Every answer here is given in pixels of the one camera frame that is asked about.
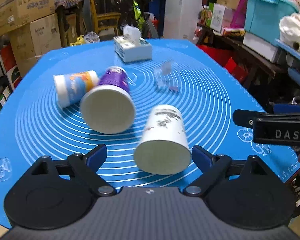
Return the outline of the white green carton box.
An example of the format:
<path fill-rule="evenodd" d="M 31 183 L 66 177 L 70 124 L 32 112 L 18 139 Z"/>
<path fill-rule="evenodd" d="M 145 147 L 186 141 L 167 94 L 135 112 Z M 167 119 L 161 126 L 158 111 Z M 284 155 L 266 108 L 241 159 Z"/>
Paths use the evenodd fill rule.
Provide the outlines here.
<path fill-rule="evenodd" d="M 206 26 L 220 33 L 222 30 L 224 13 L 225 13 L 224 5 L 209 3 Z"/>

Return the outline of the dark wooden side table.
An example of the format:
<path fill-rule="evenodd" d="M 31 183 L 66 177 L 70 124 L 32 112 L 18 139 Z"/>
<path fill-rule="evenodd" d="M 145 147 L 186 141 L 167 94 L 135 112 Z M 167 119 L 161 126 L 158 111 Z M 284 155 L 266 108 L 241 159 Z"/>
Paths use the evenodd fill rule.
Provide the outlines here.
<path fill-rule="evenodd" d="M 254 86 L 267 86 L 289 80 L 288 68 L 271 63 L 243 44 L 241 37 L 218 36 L 212 29 L 197 24 L 199 35 L 197 46 L 212 59 L 225 67 L 247 90 Z"/>

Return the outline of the wooden chair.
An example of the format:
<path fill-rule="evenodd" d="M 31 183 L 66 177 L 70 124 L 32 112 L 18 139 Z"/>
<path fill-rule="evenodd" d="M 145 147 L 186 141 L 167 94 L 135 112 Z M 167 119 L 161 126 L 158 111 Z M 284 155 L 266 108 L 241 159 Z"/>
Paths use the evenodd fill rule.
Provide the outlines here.
<path fill-rule="evenodd" d="M 113 29 L 115 36 L 117 36 L 119 33 L 118 23 L 121 14 L 119 12 L 99 14 L 96 9 L 95 1 L 89 0 L 89 3 L 94 32 L 99 34 L 101 31 Z"/>

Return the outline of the teal plastic storage bin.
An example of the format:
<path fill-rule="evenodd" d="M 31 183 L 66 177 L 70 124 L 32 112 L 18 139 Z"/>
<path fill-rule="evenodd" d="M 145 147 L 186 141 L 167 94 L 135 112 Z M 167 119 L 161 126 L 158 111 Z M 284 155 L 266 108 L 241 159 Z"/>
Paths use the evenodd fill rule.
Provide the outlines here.
<path fill-rule="evenodd" d="M 293 0 L 248 0 L 245 31 L 275 45 L 281 18 L 299 12 Z"/>

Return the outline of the clear plastic cup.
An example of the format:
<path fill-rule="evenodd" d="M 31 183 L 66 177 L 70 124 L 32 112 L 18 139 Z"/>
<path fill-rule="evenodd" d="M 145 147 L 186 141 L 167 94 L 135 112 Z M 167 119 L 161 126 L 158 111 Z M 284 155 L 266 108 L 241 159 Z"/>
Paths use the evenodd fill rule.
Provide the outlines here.
<path fill-rule="evenodd" d="M 153 76 L 159 90 L 179 92 L 179 77 L 176 66 L 176 63 L 170 60 L 154 68 Z"/>

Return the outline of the white chest freezer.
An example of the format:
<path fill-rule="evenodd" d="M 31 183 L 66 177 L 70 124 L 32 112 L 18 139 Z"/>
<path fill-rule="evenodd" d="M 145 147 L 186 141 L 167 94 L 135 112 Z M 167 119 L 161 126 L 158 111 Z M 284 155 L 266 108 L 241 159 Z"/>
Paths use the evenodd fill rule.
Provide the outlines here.
<path fill-rule="evenodd" d="M 166 0 L 163 37 L 194 42 L 202 0 Z"/>

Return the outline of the blue cartoon paper cup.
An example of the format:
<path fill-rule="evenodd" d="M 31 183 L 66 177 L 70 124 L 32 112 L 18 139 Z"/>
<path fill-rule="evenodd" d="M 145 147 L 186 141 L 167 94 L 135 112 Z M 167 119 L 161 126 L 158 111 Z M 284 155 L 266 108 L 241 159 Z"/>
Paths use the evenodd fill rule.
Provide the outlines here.
<path fill-rule="evenodd" d="M 58 105 L 61 108 L 80 102 L 81 98 L 97 86 L 99 78 L 95 71 L 54 75 Z"/>

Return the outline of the white ink-print paper cup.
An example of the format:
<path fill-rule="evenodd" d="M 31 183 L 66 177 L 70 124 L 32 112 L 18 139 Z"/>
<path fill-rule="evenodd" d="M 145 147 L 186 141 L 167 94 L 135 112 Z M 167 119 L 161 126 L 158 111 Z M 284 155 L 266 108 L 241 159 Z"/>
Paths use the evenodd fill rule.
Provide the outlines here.
<path fill-rule="evenodd" d="M 190 161 L 181 112 L 171 105 L 155 106 L 134 151 L 135 164 L 147 173 L 172 175 L 185 170 Z"/>

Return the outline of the large lower cardboard box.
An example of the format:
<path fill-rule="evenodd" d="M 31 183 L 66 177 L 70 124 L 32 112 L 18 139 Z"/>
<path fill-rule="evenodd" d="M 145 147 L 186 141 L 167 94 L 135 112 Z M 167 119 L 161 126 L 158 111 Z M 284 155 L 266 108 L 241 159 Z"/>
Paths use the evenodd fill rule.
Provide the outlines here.
<path fill-rule="evenodd" d="M 11 31 L 8 36 L 21 77 L 27 74 L 42 55 L 62 47 L 57 14 L 23 25 Z"/>

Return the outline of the black green bicycle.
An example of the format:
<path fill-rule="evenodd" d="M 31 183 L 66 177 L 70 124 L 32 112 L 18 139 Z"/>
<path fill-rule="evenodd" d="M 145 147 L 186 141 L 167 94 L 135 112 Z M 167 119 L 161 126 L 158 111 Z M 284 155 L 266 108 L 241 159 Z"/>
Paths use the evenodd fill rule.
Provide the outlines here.
<path fill-rule="evenodd" d="M 110 0 L 111 5 L 116 12 L 119 12 L 121 16 L 118 20 L 119 34 L 123 34 L 123 28 L 125 26 L 136 27 L 141 33 L 141 37 L 147 38 L 159 38 L 158 31 L 151 20 L 151 14 L 144 11 L 143 5 L 147 3 L 147 0 Z"/>

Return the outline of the white tissue box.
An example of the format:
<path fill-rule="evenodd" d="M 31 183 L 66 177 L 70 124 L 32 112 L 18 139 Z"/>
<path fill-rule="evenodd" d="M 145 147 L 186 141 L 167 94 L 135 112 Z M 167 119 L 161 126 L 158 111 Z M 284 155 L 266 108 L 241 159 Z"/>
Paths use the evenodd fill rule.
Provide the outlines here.
<path fill-rule="evenodd" d="M 114 49 L 125 63 L 152 59 L 152 45 L 141 37 L 136 27 L 125 25 L 123 35 L 114 37 Z"/>

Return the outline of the white plastic bag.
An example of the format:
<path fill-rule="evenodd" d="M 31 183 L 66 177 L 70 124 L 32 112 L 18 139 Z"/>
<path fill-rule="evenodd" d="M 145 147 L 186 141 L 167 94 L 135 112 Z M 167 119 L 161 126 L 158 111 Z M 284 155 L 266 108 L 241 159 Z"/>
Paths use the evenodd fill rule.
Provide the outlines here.
<path fill-rule="evenodd" d="M 280 40 L 300 53 L 300 14 L 284 16 L 279 22 Z"/>

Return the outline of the purple paper cup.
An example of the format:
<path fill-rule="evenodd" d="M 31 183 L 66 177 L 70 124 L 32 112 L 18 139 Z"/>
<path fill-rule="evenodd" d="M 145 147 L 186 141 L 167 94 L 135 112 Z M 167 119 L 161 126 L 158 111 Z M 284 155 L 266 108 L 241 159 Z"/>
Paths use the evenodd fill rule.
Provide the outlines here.
<path fill-rule="evenodd" d="M 109 67 L 79 106 L 86 124 L 98 133 L 116 134 L 129 129 L 134 122 L 135 106 L 126 71 L 118 66 Z"/>

